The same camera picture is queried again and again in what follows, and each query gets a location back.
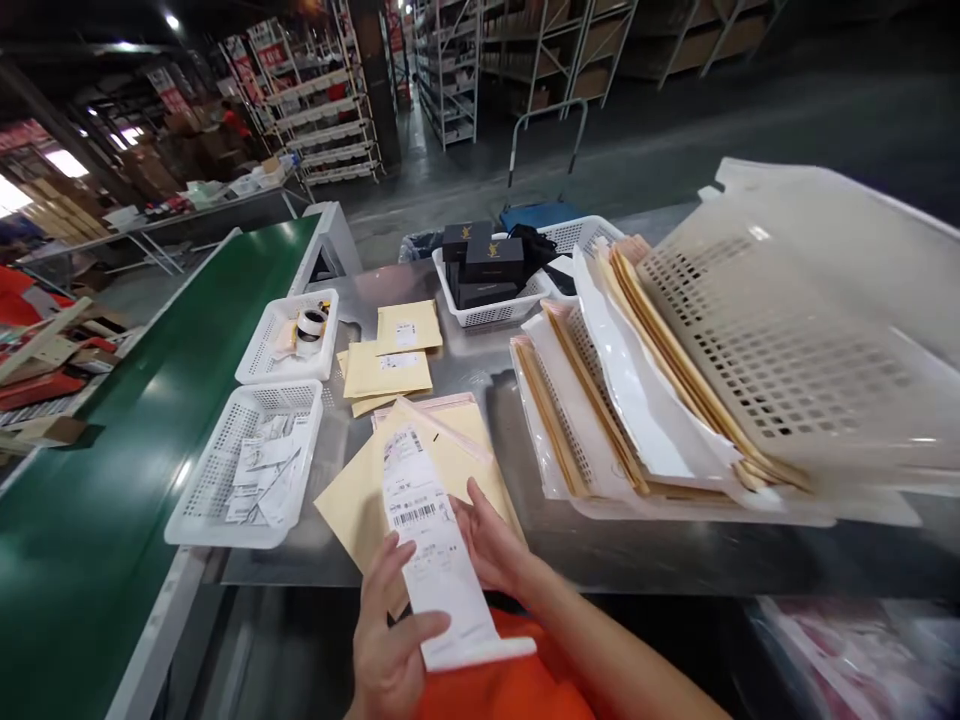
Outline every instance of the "hand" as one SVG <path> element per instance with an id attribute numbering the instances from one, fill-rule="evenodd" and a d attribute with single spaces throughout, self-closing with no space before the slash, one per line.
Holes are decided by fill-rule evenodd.
<path id="1" fill-rule="evenodd" d="M 450 627 L 443 612 L 410 615 L 387 627 L 388 589 L 416 552 L 411 540 L 398 546 L 391 532 L 370 563 L 360 591 L 360 619 L 353 634 L 353 705 L 351 720 L 405 720 L 423 694 L 425 670 L 420 643 Z"/>
<path id="2" fill-rule="evenodd" d="M 534 556 L 497 514 L 473 478 L 467 480 L 467 494 L 473 505 L 453 495 L 450 505 L 480 584 L 521 599 L 520 580 Z"/>

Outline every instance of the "plastic bag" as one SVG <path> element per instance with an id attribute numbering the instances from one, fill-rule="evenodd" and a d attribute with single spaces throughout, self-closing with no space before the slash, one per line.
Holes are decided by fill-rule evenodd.
<path id="1" fill-rule="evenodd" d="M 443 228 L 404 235 L 400 241 L 400 256 L 397 263 L 426 260 L 443 244 Z"/>
<path id="2" fill-rule="evenodd" d="M 807 691 L 827 718 L 888 720 L 950 717 L 956 655 L 908 644 L 904 628 L 935 617 L 951 626 L 929 603 L 890 602 L 896 621 L 879 600 L 760 599 L 755 622 L 780 644 Z"/>

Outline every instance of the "stainless steel table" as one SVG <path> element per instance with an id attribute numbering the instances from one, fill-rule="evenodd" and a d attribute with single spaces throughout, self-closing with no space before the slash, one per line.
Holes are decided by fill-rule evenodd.
<path id="1" fill-rule="evenodd" d="M 304 191 L 306 192 L 307 197 L 301 196 L 299 193 Z M 227 200 L 226 202 L 221 202 L 216 205 L 213 205 L 209 208 L 204 208 L 202 210 L 195 210 L 184 215 L 175 215 L 173 217 L 166 218 L 164 220 L 158 220 L 156 222 L 149 223 L 140 227 L 130 228 L 122 232 L 114 233 L 113 235 L 108 235 L 107 237 L 97 238 L 96 240 L 90 240 L 81 245 L 64 245 L 61 247 L 53 248 L 50 245 L 44 246 L 39 250 L 35 250 L 32 253 L 24 255 L 21 258 L 16 260 L 17 264 L 28 274 L 43 280 L 44 282 L 52 285 L 54 288 L 60 292 L 70 295 L 69 285 L 72 273 L 72 260 L 71 256 L 78 252 L 93 250 L 104 245 L 109 245 L 111 243 L 119 242 L 121 240 L 130 240 L 140 248 L 140 251 L 144 255 L 144 261 L 142 263 L 137 263 L 134 265 L 129 265 L 119 270 L 126 270 L 133 267 L 139 267 L 140 265 L 145 265 L 148 262 L 156 264 L 168 275 L 182 274 L 184 272 L 183 267 L 177 263 L 164 249 L 161 247 L 161 244 L 158 243 L 150 235 L 158 230 L 170 227 L 172 225 L 177 225 L 179 223 L 192 222 L 194 220 L 199 220 L 203 217 L 213 215 L 216 213 L 222 213 L 230 210 L 237 210 L 240 206 L 246 205 L 254 200 L 260 200 L 267 198 L 273 195 L 279 195 L 284 204 L 287 207 L 287 210 L 290 212 L 290 217 L 296 220 L 300 215 L 294 209 L 292 203 L 290 202 L 290 197 L 293 196 L 299 201 L 310 205 L 313 203 L 312 194 L 308 187 L 303 185 L 299 177 L 295 172 L 289 173 L 283 180 L 283 182 L 277 187 L 264 188 L 257 190 L 250 195 L 245 195 L 244 197 L 235 198 L 233 200 Z M 47 262 L 55 260 L 56 258 L 63 258 L 65 261 L 65 269 L 67 270 L 67 281 L 66 283 L 57 284 L 59 278 L 48 277 L 46 273 L 39 270 L 36 265 L 41 262 Z"/>
<path id="2" fill-rule="evenodd" d="M 658 242 L 693 205 L 624 218 Z M 820 530 L 773 525 L 589 520 L 544 498 L 508 342 L 520 323 L 461 328 L 446 311 L 433 263 L 396 265 L 314 285 L 340 294 L 337 350 L 376 337 L 377 308 L 437 300 L 444 347 L 430 357 L 434 394 L 472 392 L 530 548 L 584 591 L 752 596 L 960 598 L 960 499 L 908 496 L 920 529 L 841 522 Z M 354 420 L 334 370 L 300 522 L 270 551 L 222 553 L 219 581 L 240 585 L 358 586 L 357 571 L 313 500 L 372 433 Z"/>

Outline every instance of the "ceiling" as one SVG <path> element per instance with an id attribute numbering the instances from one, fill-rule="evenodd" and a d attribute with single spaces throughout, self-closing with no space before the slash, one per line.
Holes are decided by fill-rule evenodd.
<path id="1" fill-rule="evenodd" d="M 136 95 L 150 90 L 139 77 L 145 65 L 181 56 L 184 45 L 202 49 L 305 2 L 316 0 L 0 0 L 0 50 L 58 106 L 96 95 L 92 86 L 110 86 L 114 94 L 118 80 L 132 79 Z M 167 13 L 180 21 L 178 32 Z M 115 43 L 145 44 L 152 52 L 103 52 Z M 20 98 L 0 83 L 0 126 L 28 117 Z"/>

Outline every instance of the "window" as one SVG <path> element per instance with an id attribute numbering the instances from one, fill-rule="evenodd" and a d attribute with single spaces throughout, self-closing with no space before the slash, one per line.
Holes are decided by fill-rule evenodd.
<path id="1" fill-rule="evenodd" d="M 126 130 L 121 130 L 120 134 L 123 135 L 123 139 L 127 141 L 127 145 L 132 147 L 137 144 L 137 138 L 143 135 L 143 130 L 140 128 L 127 128 Z"/>
<path id="2" fill-rule="evenodd" d="M 11 215 L 31 202 L 16 185 L 0 175 L 0 217 Z"/>
<path id="3" fill-rule="evenodd" d="M 54 150 L 44 153 L 43 156 L 67 177 L 83 177 L 88 172 L 80 161 L 66 150 Z"/>

